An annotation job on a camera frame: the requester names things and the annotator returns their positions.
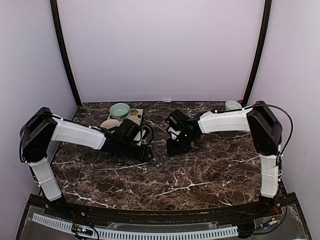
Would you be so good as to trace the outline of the grey weekly pill organizer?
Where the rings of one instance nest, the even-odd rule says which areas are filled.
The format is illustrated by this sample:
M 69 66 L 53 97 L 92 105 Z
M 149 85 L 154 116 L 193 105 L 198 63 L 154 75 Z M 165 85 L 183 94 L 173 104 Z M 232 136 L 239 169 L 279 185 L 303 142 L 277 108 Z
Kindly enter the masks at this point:
M 164 166 L 167 160 L 168 160 L 168 155 L 163 154 L 160 157 L 154 156 L 152 159 L 149 160 L 149 162 L 153 167 L 160 169 Z

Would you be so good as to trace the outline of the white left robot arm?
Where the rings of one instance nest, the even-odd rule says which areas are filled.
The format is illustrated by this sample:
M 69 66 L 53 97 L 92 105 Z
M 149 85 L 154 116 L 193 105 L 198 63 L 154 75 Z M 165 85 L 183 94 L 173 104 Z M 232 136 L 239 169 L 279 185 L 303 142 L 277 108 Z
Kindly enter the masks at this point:
M 45 198 L 52 202 L 51 210 L 60 218 L 71 213 L 48 161 L 48 147 L 52 142 L 64 142 L 93 150 L 124 155 L 140 163 L 149 162 L 154 155 L 146 139 L 149 130 L 130 119 L 118 126 L 88 126 L 59 117 L 48 107 L 40 108 L 21 128 L 19 159 L 29 165 L 31 173 Z

